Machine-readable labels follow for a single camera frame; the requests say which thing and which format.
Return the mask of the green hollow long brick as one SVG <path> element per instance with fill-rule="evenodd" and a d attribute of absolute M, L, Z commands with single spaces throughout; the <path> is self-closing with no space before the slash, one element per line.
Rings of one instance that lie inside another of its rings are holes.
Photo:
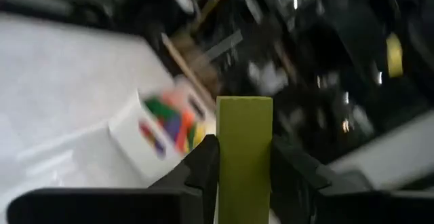
<path fill-rule="evenodd" d="M 167 121 L 178 115 L 178 113 L 171 108 L 171 106 L 165 104 L 157 97 L 146 99 L 144 104 L 157 119 L 163 121 Z"/>

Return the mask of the orange eight-stud toy brick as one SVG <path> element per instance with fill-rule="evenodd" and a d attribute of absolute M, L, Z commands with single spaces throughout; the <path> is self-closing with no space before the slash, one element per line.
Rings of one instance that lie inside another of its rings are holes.
<path fill-rule="evenodd" d="M 183 111 L 180 117 L 179 132 L 176 137 L 176 149 L 183 154 L 193 149 L 195 117 L 188 111 Z"/>

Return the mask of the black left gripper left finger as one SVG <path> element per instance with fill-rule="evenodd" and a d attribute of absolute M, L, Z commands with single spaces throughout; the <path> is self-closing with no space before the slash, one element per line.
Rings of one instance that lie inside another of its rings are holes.
<path fill-rule="evenodd" d="M 215 135 L 205 136 L 173 170 L 151 185 L 160 190 L 157 224 L 214 224 L 220 150 Z"/>

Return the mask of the purple long flat block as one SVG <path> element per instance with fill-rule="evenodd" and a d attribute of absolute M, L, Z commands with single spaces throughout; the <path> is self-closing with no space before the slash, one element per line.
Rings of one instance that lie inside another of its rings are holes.
<path fill-rule="evenodd" d="M 163 159 L 165 157 L 165 145 L 163 143 L 161 143 L 160 141 L 158 141 L 157 139 L 155 139 L 153 141 L 154 144 L 154 148 L 156 151 L 156 154 L 159 158 Z"/>
<path fill-rule="evenodd" d="M 164 128 L 170 138 L 176 142 L 180 131 L 182 118 L 179 115 L 174 115 L 167 119 L 164 123 Z"/>

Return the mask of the white plastic bin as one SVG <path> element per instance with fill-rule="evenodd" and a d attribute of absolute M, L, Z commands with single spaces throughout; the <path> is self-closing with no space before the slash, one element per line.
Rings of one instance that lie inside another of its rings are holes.
<path fill-rule="evenodd" d="M 202 101 L 193 85 L 183 77 L 177 78 L 172 87 L 153 90 L 152 92 L 134 92 L 126 106 L 108 123 L 110 135 L 138 171 L 146 186 L 153 184 L 171 171 L 195 148 L 193 147 L 189 153 L 180 153 L 176 149 L 176 143 L 164 128 L 165 121 L 157 119 L 144 104 L 144 101 L 151 97 L 157 97 L 162 101 L 161 94 L 173 89 L 189 95 L 188 109 L 179 111 L 172 107 L 178 115 L 181 116 L 183 111 L 188 111 L 195 117 L 194 129 L 196 124 L 203 124 L 206 127 L 206 135 L 215 133 L 216 118 L 214 112 Z M 163 159 L 157 156 L 153 141 L 148 141 L 141 135 L 138 127 L 139 121 L 144 121 L 152 130 L 155 139 L 165 145 L 165 157 Z"/>

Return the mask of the yellow object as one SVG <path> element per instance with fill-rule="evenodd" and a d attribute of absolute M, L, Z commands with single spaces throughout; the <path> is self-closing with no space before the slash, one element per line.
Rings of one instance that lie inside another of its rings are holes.
<path fill-rule="evenodd" d="M 387 68 L 389 77 L 400 77 L 403 75 L 402 46 L 399 37 L 391 33 L 387 39 Z"/>

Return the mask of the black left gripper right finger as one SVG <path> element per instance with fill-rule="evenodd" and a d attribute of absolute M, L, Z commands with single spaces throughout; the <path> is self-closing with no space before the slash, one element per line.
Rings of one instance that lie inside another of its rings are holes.
<path fill-rule="evenodd" d="M 315 193 L 331 185 L 320 175 L 321 163 L 288 137 L 271 142 L 271 209 L 281 224 L 314 224 Z"/>

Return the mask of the crimson flat block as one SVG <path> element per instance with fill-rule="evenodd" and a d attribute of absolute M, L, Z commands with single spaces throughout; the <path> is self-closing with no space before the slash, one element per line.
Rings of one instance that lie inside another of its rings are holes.
<path fill-rule="evenodd" d="M 148 141 L 154 141 L 155 137 L 152 130 L 147 126 L 144 121 L 138 122 L 138 127 L 141 135 Z"/>

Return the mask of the yellow long block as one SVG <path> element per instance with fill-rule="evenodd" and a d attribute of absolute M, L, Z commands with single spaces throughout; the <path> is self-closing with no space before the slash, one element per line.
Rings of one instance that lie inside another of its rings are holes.
<path fill-rule="evenodd" d="M 196 124 L 195 133 L 193 137 L 193 146 L 196 147 L 205 137 L 206 127 L 203 124 Z"/>

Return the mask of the olive block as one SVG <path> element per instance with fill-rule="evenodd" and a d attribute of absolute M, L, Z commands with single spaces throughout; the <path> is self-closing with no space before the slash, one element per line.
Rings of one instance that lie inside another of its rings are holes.
<path fill-rule="evenodd" d="M 268 224 L 273 99 L 219 96 L 218 224 Z"/>

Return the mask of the white table cover sheet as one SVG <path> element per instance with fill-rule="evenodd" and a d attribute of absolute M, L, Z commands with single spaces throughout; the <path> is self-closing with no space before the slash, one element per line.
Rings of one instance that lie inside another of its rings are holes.
<path fill-rule="evenodd" d="M 171 88 L 199 102 L 143 38 L 0 13 L 0 224 L 31 190 L 150 185 L 114 128 L 137 96 Z"/>

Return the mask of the red flat block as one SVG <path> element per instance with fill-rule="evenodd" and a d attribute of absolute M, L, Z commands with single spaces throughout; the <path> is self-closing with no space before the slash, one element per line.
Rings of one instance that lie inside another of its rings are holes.
<path fill-rule="evenodd" d="M 161 99 L 167 105 L 181 111 L 188 109 L 189 95 L 180 90 L 167 90 L 161 94 Z"/>

